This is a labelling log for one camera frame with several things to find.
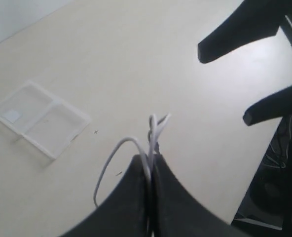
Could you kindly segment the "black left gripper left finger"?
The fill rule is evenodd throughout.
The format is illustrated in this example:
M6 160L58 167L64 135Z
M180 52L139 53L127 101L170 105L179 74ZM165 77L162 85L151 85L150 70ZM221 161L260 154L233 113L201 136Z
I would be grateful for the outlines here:
M148 194L142 161L132 157L128 169L105 201L64 237L146 237Z

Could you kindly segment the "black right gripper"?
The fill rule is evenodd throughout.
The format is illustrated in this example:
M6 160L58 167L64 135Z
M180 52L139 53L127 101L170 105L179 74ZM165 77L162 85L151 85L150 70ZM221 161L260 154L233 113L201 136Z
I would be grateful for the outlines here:
M290 7L289 0L244 0L198 43L198 60L203 64L213 62L241 46L276 35L279 27L292 47L292 11L287 14ZM292 85L251 105L243 121L251 126L289 115L292 115Z

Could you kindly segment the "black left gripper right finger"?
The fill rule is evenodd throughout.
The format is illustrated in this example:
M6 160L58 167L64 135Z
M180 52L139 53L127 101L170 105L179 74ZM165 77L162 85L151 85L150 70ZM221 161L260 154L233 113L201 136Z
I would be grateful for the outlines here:
M178 181L163 156L153 161L156 237L241 237L242 232L212 214Z

